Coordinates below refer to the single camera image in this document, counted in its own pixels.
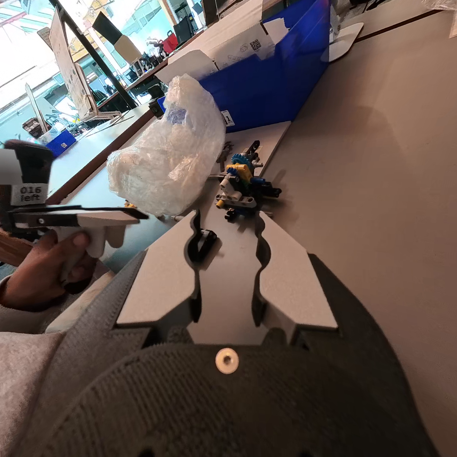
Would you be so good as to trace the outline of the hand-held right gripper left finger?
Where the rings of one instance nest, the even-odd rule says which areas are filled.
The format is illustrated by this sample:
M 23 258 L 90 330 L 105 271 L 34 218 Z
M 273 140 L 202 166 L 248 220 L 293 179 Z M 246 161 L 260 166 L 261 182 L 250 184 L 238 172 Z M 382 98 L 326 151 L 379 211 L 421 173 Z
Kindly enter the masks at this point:
M 197 252 L 200 212 L 192 210 L 152 243 L 130 288 L 117 326 L 171 328 L 197 323 L 202 313 Z

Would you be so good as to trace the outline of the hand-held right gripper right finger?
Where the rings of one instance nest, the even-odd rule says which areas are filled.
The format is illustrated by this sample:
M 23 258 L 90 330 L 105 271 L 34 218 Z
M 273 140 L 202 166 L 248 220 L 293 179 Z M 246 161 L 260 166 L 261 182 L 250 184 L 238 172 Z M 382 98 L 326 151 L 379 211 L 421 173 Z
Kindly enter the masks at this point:
M 256 259 L 252 317 L 256 327 L 279 328 L 286 340 L 303 329 L 335 331 L 338 323 L 307 250 L 264 211 L 255 216 Z

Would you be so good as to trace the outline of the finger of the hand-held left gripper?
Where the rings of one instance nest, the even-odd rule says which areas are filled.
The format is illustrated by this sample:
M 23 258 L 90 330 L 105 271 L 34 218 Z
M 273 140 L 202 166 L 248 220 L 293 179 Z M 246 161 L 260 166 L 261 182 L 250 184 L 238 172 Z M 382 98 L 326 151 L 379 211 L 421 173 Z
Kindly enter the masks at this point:
M 149 219 L 149 215 L 141 212 L 140 210 L 138 210 L 137 208 L 133 208 L 133 207 L 89 207 L 89 208 L 85 208 L 83 206 L 79 206 L 79 209 L 81 210 L 84 210 L 84 211 L 91 211 L 91 212 L 94 212 L 94 211 L 103 211 L 103 212 L 110 212 L 110 213 L 113 213 L 113 212 L 123 212 L 125 214 L 128 214 L 129 216 L 132 216 L 138 220 L 146 220 L 146 219 Z
M 139 224 L 137 210 L 93 210 L 77 215 L 77 223 L 89 238 L 88 249 L 104 249 L 106 242 L 112 248 L 123 245 L 126 227 Z

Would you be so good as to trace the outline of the black lego beam grey axle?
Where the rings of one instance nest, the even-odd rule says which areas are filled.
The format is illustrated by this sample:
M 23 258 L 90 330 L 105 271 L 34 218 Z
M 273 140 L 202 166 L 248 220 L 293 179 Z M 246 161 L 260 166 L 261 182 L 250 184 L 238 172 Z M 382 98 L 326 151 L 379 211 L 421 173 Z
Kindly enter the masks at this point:
M 187 254 L 191 263 L 201 264 L 212 249 L 217 238 L 214 231 L 199 229 L 191 238 L 187 247 Z

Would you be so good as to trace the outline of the clear plastic bag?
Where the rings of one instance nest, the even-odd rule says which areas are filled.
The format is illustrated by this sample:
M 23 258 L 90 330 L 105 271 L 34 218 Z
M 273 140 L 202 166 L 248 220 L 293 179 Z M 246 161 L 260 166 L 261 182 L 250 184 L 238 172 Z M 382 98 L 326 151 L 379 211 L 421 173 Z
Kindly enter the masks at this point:
M 165 112 L 106 161 L 109 190 L 154 216 L 179 215 L 200 196 L 225 144 L 213 96 L 188 74 L 172 79 Z

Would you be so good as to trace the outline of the large blue storage bin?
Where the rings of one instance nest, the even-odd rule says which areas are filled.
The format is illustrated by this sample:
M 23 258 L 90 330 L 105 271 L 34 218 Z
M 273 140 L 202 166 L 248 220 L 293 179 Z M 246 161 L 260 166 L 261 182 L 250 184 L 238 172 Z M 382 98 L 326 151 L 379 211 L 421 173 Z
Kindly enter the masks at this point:
M 262 20 L 283 18 L 288 34 L 264 60 L 250 56 L 202 79 L 225 116 L 228 132 L 292 121 L 328 67 L 330 1 L 273 1 Z

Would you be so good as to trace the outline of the multicoloured lego gear model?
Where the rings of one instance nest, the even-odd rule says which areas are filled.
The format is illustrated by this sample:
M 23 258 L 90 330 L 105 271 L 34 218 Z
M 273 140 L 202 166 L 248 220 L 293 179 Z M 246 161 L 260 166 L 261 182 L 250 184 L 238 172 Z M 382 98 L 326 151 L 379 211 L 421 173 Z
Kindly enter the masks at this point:
M 255 175 L 264 164 L 260 161 L 260 141 L 254 142 L 241 153 L 229 153 L 233 143 L 227 141 L 216 160 L 219 165 L 219 192 L 215 196 L 215 206 L 224 209 L 225 220 L 234 223 L 239 217 L 253 216 L 262 209 L 266 199 L 277 199 L 282 190 L 274 187 L 270 181 Z

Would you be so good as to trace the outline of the open lego instruction booklet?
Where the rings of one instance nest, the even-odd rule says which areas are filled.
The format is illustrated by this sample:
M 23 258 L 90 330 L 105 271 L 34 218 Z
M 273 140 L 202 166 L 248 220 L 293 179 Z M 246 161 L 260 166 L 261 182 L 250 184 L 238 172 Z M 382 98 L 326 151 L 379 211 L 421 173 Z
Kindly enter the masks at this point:
M 245 152 L 255 140 L 259 140 L 260 145 L 257 153 L 259 155 L 260 163 L 263 163 L 263 167 L 256 168 L 254 175 L 263 177 L 270 159 L 274 156 L 278 145 L 289 129 L 291 123 L 291 121 L 285 121 L 227 134 L 226 142 L 231 143 L 232 150 L 228 153 L 225 166 L 232 164 L 231 157 L 233 154 L 241 154 Z

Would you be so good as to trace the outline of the person's left hand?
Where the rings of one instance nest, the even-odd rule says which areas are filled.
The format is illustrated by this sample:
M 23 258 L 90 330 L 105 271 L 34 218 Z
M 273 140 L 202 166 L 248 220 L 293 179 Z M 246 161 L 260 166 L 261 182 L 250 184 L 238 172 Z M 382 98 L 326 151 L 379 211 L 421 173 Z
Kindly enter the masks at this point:
M 90 281 L 97 263 L 86 249 L 90 243 L 84 232 L 72 234 L 58 242 L 56 233 L 46 232 L 34 245 L 26 259 L 1 285 L 3 307 L 21 311 L 39 311 L 66 293 L 60 280 L 63 266 L 73 256 L 79 261 L 68 274 L 67 285 Z

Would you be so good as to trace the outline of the distant blue bin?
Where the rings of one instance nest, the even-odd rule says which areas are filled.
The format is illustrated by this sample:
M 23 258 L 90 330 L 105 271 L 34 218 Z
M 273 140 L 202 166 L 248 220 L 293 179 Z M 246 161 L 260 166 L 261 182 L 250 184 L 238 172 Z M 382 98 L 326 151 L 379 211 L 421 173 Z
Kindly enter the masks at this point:
M 70 131 L 64 129 L 52 140 L 47 142 L 45 146 L 51 151 L 54 159 L 61 156 L 71 146 L 77 142 L 76 138 L 71 134 Z

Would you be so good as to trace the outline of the wooden display board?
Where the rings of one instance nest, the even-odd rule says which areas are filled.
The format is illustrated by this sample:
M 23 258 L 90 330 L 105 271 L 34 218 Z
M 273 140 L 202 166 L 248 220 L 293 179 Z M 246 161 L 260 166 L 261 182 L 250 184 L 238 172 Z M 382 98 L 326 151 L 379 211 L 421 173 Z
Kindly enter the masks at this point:
M 91 120 L 97 115 L 97 106 L 81 66 L 72 60 L 65 28 L 57 8 L 55 8 L 52 19 L 49 39 L 64 84 L 80 119 L 82 121 Z

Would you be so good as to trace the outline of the person's grey sweatshirt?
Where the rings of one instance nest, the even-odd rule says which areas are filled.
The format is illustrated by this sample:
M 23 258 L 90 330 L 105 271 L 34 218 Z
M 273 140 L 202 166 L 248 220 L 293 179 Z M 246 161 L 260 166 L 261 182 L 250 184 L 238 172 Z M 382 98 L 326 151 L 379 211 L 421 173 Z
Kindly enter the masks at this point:
M 10 456 L 32 407 L 45 369 L 65 333 L 112 281 L 106 272 L 65 307 L 41 334 L 0 333 L 0 455 Z

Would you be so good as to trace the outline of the white cardboard box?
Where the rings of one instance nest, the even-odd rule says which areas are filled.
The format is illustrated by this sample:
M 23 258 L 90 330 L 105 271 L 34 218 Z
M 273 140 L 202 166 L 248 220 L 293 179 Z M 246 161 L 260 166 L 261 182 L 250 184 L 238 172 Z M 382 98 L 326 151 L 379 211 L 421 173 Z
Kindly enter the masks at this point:
M 200 33 L 190 44 L 169 57 L 155 75 L 166 85 L 174 77 L 189 75 L 197 81 L 250 56 L 271 57 L 289 32 L 283 18 L 262 20 L 273 1 L 243 1 L 222 19 Z

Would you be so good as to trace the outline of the white flat stand base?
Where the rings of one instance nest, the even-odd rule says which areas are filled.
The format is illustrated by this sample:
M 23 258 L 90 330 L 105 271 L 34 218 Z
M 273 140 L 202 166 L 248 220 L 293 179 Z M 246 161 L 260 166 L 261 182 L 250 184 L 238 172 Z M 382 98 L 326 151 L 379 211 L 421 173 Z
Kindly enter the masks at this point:
M 358 22 L 342 28 L 337 36 L 330 33 L 328 50 L 325 50 L 321 55 L 321 62 L 328 64 L 345 56 L 353 46 L 363 26 L 363 22 Z

